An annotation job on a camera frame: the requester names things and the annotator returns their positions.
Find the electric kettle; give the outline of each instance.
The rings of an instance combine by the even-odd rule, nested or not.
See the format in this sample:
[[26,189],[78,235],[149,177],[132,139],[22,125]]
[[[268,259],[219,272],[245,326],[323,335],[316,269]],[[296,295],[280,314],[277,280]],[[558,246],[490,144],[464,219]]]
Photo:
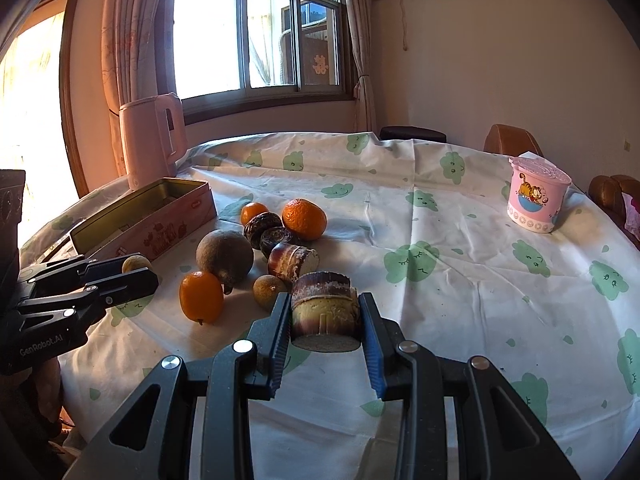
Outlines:
[[182,102],[176,94],[123,104],[120,133],[132,190],[175,176],[175,162],[187,152]]

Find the open box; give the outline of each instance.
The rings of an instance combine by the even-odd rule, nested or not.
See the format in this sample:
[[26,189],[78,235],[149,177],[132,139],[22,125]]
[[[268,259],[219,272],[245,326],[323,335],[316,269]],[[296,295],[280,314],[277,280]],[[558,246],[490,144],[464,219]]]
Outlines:
[[142,253],[152,261],[215,217],[207,182],[162,178],[77,225],[70,238],[78,254],[97,260]]

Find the kettle handle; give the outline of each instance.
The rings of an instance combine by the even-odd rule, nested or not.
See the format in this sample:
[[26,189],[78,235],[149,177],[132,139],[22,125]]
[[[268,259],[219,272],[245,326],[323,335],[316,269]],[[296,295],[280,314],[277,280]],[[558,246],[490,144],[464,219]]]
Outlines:
[[158,124],[166,124],[166,110],[171,112],[174,121],[174,129],[169,130],[173,152],[166,156],[166,162],[172,164],[182,158],[187,152],[187,131],[184,127],[184,115],[182,114],[182,101],[174,94],[163,94],[156,98],[156,116]]

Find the orange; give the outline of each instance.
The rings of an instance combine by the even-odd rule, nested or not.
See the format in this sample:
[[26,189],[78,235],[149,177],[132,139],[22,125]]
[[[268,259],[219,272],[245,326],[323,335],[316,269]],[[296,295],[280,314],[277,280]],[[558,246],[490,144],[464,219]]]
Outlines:
[[317,240],[326,229],[326,215],[309,200],[295,198],[284,206],[282,223],[301,240]]
[[222,284],[210,272],[190,272],[180,284],[180,306],[184,315],[200,324],[214,323],[222,312]]
[[247,225],[251,218],[259,215],[260,213],[266,213],[268,210],[267,206],[260,202],[249,202],[242,208],[242,212],[240,213],[240,223],[242,225]]

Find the window sill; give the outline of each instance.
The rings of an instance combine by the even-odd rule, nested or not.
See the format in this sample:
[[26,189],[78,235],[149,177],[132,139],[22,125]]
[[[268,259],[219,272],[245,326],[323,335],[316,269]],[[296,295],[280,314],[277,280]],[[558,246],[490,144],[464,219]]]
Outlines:
[[182,101],[184,111],[184,124],[195,124],[218,117],[224,117],[251,110],[261,110],[263,108],[273,108],[276,106],[297,105],[305,103],[319,103],[327,101],[352,101],[353,95],[347,93],[335,94],[308,94],[297,93],[294,95],[268,97],[263,99],[245,100],[242,102],[225,103],[220,106],[207,107],[206,109],[196,109],[191,107],[190,99]]

